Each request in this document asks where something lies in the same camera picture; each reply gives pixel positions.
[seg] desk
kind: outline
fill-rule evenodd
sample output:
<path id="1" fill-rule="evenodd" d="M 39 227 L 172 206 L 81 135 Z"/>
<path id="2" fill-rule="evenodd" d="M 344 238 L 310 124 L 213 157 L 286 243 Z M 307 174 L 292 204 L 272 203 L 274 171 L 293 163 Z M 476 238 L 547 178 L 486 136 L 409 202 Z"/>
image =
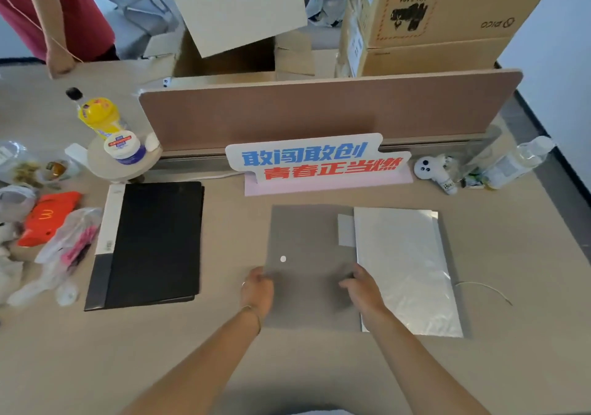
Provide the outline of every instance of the desk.
<path id="1" fill-rule="evenodd" d="M 491 157 L 512 143 L 504 135 Z M 244 275 L 265 261 L 271 206 L 302 203 L 440 211 L 454 277 L 494 286 L 514 306 L 481 286 L 456 287 L 466 338 L 423 337 L 424 345 L 493 414 L 591 410 L 591 268 L 534 174 L 456 196 L 419 181 L 251 198 L 242 177 L 204 185 L 202 293 L 84 313 L 88 256 L 74 274 L 82 293 L 73 306 L 58 307 L 47 292 L 25 309 L 0 309 L 0 413 L 116 414 L 234 314 Z M 84 205 L 104 204 L 106 182 L 86 175 L 76 188 Z M 28 266 L 26 278 L 37 273 Z M 370 335 L 276 329 L 263 329 L 213 413 L 262 415 L 298 403 L 410 413 Z"/>

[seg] sign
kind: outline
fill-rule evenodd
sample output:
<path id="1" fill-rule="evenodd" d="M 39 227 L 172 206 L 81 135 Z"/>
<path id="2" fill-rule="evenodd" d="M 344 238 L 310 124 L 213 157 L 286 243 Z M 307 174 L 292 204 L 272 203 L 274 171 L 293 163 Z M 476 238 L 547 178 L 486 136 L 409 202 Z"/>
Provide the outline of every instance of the sign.
<path id="1" fill-rule="evenodd" d="M 406 164 L 411 154 L 379 152 L 381 134 L 230 144 L 226 157 L 236 171 L 254 172 L 258 183 L 392 171 Z"/>

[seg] string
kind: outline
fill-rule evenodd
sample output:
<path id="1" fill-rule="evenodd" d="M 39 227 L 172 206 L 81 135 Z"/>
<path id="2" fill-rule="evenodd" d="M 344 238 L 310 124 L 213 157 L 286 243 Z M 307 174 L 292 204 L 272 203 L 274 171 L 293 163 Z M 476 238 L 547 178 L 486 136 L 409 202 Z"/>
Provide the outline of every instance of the string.
<path id="1" fill-rule="evenodd" d="M 35 23 L 34 21 L 32 21 L 32 19 L 29 18 L 28 15 L 26 15 L 24 12 L 22 12 L 18 7 L 14 6 L 12 1 L 10 0 L 6 0 L 8 1 L 8 4 L 16 11 L 18 12 L 20 15 L 22 15 L 23 17 L 25 17 L 29 22 L 33 23 L 33 25 L 40 30 L 41 32 L 43 32 L 43 28 L 41 26 L 39 26 L 37 23 Z M 60 48 L 63 49 L 63 51 L 65 51 L 66 53 L 70 54 L 70 56 L 72 56 L 75 60 L 77 60 L 80 63 L 84 63 L 84 61 L 82 59 L 80 59 L 79 57 L 77 57 L 76 55 L 70 53 L 70 51 L 68 50 L 68 48 L 66 48 L 65 46 L 63 46 L 60 42 L 58 42 L 55 38 L 49 36 L 50 39 L 52 39 L 55 44 L 57 46 L 59 46 Z"/>

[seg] gray folder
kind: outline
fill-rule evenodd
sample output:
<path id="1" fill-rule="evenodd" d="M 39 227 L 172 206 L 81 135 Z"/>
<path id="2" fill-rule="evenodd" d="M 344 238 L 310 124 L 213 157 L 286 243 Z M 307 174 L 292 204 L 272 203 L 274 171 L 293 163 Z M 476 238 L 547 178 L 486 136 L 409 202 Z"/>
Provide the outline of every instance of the gray folder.
<path id="1" fill-rule="evenodd" d="M 339 245 L 338 214 L 353 216 L 353 208 L 273 207 L 265 273 L 275 283 L 275 299 L 265 326 L 361 330 L 359 312 L 339 287 L 351 276 L 356 253 Z"/>

